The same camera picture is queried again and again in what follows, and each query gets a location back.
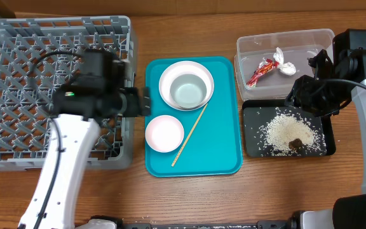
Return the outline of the brown food scrap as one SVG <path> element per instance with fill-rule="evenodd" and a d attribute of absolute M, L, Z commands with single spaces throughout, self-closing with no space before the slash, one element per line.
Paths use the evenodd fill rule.
<path fill-rule="evenodd" d="M 297 138 L 288 143 L 288 147 L 293 151 L 299 151 L 303 147 L 303 142 Z"/>

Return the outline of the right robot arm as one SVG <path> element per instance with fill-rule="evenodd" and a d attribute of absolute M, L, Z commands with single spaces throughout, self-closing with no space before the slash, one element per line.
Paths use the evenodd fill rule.
<path fill-rule="evenodd" d="M 363 146 L 362 194 L 340 198 L 330 209 L 296 212 L 288 228 L 366 228 L 366 30 L 347 29 L 333 38 L 332 47 L 332 57 L 322 50 L 308 60 L 314 76 L 295 80 L 285 105 L 331 116 L 354 103 Z"/>

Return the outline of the red snack wrapper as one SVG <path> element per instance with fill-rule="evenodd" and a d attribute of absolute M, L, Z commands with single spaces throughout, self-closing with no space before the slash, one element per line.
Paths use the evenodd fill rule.
<path fill-rule="evenodd" d="M 263 59 L 259 64 L 258 68 L 254 71 L 251 78 L 247 81 L 248 87 L 256 87 L 256 84 L 262 76 L 267 74 L 268 72 L 276 69 L 279 65 L 279 62 L 271 59 Z"/>

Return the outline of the grey bowl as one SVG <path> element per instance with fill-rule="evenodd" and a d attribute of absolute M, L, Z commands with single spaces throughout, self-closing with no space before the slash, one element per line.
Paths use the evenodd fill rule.
<path fill-rule="evenodd" d="M 180 109 L 194 109 L 206 97 L 207 87 L 204 81 L 193 74 L 184 74 L 173 80 L 170 95 Z"/>

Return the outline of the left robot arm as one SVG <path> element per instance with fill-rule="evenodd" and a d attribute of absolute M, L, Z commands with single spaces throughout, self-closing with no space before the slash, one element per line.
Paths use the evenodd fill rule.
<path fill-rule="evenodd" d="M 48 152 L 19 228 L 74 228 L 76 202 L 86 161 L 105 119 L 151 113 L 149 90 L 126 87 L 130 63 L 112 52 L 87 49 L 78 73 L 53 94 Z"/>

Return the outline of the white rice pile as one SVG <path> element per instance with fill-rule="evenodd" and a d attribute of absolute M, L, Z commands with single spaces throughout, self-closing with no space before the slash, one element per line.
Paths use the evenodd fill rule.
<path fill-rule="evenodd" d="M 252 111 L 250 156 L 323 156 L 327 144 L 320 118 L 292 107 L 263 107 Z M 288 143 L 299 138 L 303 147 L 293 151 Z"/>

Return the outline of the white tissue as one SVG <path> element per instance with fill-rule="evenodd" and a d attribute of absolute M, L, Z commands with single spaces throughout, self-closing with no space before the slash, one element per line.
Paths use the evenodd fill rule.
<path fill-rule="evenodd" d="M 282 74 L 287 76 L 293 76 L 297 72 L 297 69 L 295 65 L 293 65 L 293 63 L 284 62 L 284 54 L 279 47 L 276 48 L 276 52 L 273 54 L 273 58 L 278 63 L 277 68 Z"/>

